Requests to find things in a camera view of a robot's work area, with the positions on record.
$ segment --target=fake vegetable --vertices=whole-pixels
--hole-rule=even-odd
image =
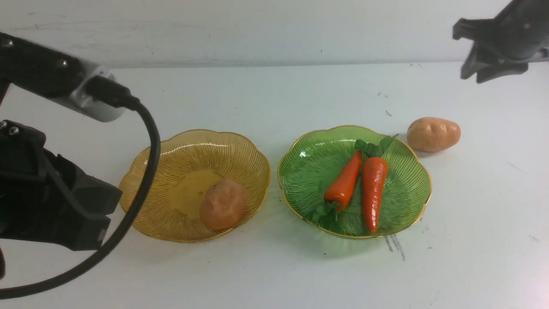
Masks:
[[[200,206],[200,219],[212,230],[235,226],[246,208],[246,188],[229,178],[212,186]]]
[[[379,142],[379,145],[357,140],[355,148],[366,154],[368,159],[362,168],[362,216],[366,227],[371,233],[377,232],[379,211],[382,204],[383,185],[387,178],[389,166],[382,158],[394,138],[387,136]]]
[[[410,147],[424,152],[446,150],[460,141],[460,126],[446,119],[424,117],[414,121],[406,133]]]
[[[372,233],[377,232],[383,184],[388,170],[387,161],[381,157],[369,158],[362,168],[362,215]]]
[[[337,203],[336,210],[341,212],[347,208],[355,190],[356,180],[362,165],[362,152],[357,151],[341,171],[338,178],[324,193],[324,202]]]

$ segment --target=potato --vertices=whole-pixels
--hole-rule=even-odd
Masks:
[[[406,134],[410,147],[424,152],[438,152],[460,141],[460,126],[446,119],[424,117],[414,121]]]
[[[200,219],[212,230],[231,228],[244,214],[246,197],[243,185],[223,178],[206,192],[200,206]]]

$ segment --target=white wall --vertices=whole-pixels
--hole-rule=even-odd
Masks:
[[[111,67],[463,60],[509,0],[2,0],[0,31]]]

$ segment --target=bowl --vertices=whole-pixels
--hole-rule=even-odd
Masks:
[[[120,205],[125,212],[143,178],[149,150],[135,158],[120,182]],[[207,190],[222,178],[231,178],[248,192],[237,227],[253,217],[265,200],[271,179],[267,158],[249,139],[230,132],[191,130],[163,141],[158,171],[134,228],[153,238],[177,242],[199,242],[227,234],[235,227],[211,230],[199,215]]]
[[[337,216],[317,212],[324,204],[324,192],[356,152],[355,141],[377,144],[384,137],[386,135],[354,125],[317,130],[300,137],[278,164],[278,183],[289,208],[317,228],[351,239],[397,233],[417,222],[431,197],[432,181],[414,151],[398,139],[383,155],[389,171],[376,233],[369,232],[362,218],[361,177],[344,211]]]

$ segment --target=green bowl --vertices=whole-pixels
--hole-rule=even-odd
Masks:
[[[318,130],[300,137],[278,164],[278,183],[290,209],[304,221],[328,233],[368,239],[400,232],[417,222],[433,188],[429,173],[405,143],[396,140],[383,158],[389,165],[379,225],[370,233],[362,218],[360,177],[347,208],[322,216],[324,192],[339,176],[352,155],[357,139],[377,144],[386,135],[361,126],[345,125]]]

